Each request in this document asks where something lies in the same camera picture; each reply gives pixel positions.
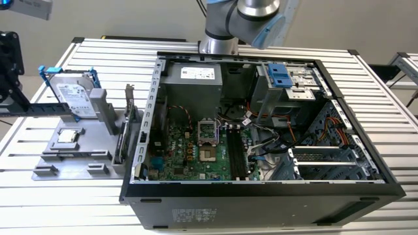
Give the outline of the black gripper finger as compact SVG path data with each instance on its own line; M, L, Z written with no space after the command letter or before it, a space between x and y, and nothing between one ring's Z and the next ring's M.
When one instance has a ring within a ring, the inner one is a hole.
M0 110L26 111L29 101L21 92L21 83L17 76L0 76Z

